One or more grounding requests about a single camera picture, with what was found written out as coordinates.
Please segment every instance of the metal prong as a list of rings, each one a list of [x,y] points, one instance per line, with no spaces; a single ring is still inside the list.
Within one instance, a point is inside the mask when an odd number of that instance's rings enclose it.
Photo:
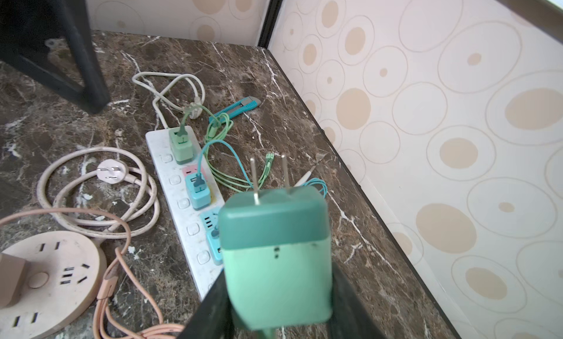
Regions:
[[[289,193],[289,171],[287,169],[287,156],[285,155],[285,153],[281,155],[281,167],[283,169],[283,184],[285,186],[285,189]]]
[[[258,199],[258,177],[256,174],[256,160],[254,157],[250,158],[250,173],[252,174],[252,186],[254,187],[254,203],[256,205],[260,204]]]

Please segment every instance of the power strip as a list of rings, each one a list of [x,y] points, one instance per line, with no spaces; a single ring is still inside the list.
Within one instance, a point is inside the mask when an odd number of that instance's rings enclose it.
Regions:
[[[195,160],[182,165],[176,163],[172,156],[168,129],[147,132],[145,137],[180,243],[186,254],[187,264],[190,266],[199,297],[203,300],[223,267],[214,262],[213,252],[207,242],[207,228],[200,215],[209,214],[212,209],[220,209],[225,201],[206,160],[202,160],[201,170],[211,191],[211,203],[199,210],[192,207],[187,195],[185,177],[194,169],[194,165],[197,169],[197,158],[201,147],[193,129],[186,126],[186,131],[193,144]]]

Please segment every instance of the wall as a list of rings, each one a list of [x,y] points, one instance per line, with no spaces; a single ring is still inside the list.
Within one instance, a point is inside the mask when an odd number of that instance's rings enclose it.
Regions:
[[[87,0],[93,29],[256,45],[269,0]]]
[[[560,43],[495,0],[285,0],[269,48],[463,339],[563,336]]]

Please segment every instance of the green usb charger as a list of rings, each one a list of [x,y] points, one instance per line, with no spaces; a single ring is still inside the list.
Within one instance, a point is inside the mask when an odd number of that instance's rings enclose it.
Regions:
[[[221,253],[238,325],[253,331],[327,321],[330,294],[328,207],[313,187],[233,195],[219,212]]]

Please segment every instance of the brown marble surface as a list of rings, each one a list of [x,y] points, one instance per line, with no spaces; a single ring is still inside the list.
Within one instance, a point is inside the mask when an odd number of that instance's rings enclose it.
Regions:
[[[389,338],[453,338],[431,299],[408,266],[382,223],[372,213],[353,178],[316,126],[306,107],[292,90],[267,51],[257,47],[213,44],[189,40],[149,38],[120,33],[94,34],[96,52],[112,100],[102,114],[89,116],[68,104],[32,79],[0,62],[0,215],[38,208],[34,189],[43,170],[59,157],[89,146],[118,146],[137,155],[156,177],[145,144],[145,133],[161,129],[151,106],[151,94],[134,85],[130,78],[139,70],[192,73],[206,87],[205,105],[216,112],[244,96],[256,96],[263,103],[248,116],[237,117],[227,141],[248,162],[257,158],[261,170],[266,152],[277,154],[264,188],[282,183],[280,153],[289,156],[292,181],[312,165],[316,153],[329,154],[313,176],[327,182],[327,202],[332,227],[332,257],[347,274],[358,296],[376,324]],[[61,42],[51,60],[76,75],[74,62]],[[151,79],[157,89],[162,78]],[[180,84],[169,98],[175,103],[190,102],[191,90]],[[179,123],[177,112],[163,110],[170,126]],[[198,138],[207,127],[207,116],[190,121]],[[69,161],[52,176],[48,194],[55,194],[71,179],[113,154],[95,153]],[[214,148],[213,164],[223,172],[240,175],[236,161],[221,147]],[[84,194],[92,195],[85,200]],[[126,183],[106,186],[95,179],[83,184],[67,205],[88,206],[123,213],[136,188]],[[232,191],[223,188],[227,200]],[[157,225],[135,237],[134,254],[127,261],[140,282],[155,297],[165,320],[186,323],[199,304],[198,294],[176,236],[162,191],[162,211]],[[132,222],[133,229],[150,216]],[[50,216],[22,219],[0,229],[0,250],[33,234],[59,230]],[[102,249],[113,259],[121,241],[105,242]],[[143,296],[123,275],[111,310],[121,323],[140,330],[157,323],[156,314]],[[91,306],[77,321],[49,338],[91,338]],[[121,333],[110,328],[114,336]],[[327,338],[324,326],[285,328],[283,338]]]

